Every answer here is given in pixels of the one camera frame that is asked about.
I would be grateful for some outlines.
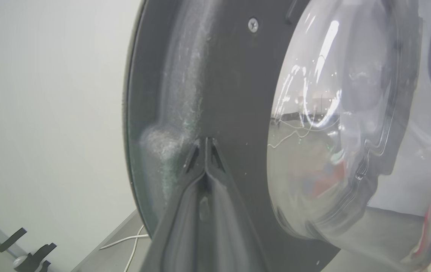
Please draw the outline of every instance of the transparent plastic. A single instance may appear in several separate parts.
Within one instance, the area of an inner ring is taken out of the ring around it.
[[[431,0],[312,0],[267,148],[281,226],[400,271],[431,262]]]

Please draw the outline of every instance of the curved glass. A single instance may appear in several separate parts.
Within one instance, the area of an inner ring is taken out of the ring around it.
[[[431,262],[431,1],[312,0],[267,148],[281,226],[401,271]]]

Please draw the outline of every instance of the white wall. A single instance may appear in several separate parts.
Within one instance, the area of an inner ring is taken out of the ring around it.
[[[135,205],[122,143],[140,0],[0,0],[0,229],[69,272]]]

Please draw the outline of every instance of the screw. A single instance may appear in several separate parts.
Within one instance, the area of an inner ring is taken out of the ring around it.
[[[255,33],[259,28],[259,22],[257,22],[256,18],[252,17],[251,19],[249,19],[249,22],[247,23],[247,27],[252,33]]]

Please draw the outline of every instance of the black tape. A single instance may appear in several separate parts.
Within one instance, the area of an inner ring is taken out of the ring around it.
[[[41,261],[55,248],[56,245],[53,243],[51,243],[50,245],[45,244],[44,246],[42,246],[42,248],[39,248],[39,250],[34,253],[34,255],[29,253],[26,260],[24,260],[22,264],[14,268],[14,270],[17,272],[35,272],[39,267]]]
[[[44,262],[42,263],[42,268],[41,268],[41,270],[39,270],[39,272],[48,272],[48,266],[49,266],[50,264],[51,264],[50,262],[48,262],[48,261],[44,261]]]
[[[9,237],[7,240],[5,240],[4,243],[2,243],[0,245],[0,252],[6,251],[15,242],[17,242],[17,240],[19,240],[20,237],[22,237],[26,233],[27,233],[27,231],[23,227],[20,228],[20,230],[16,231],[15,234],[13,234],[11,237]]]

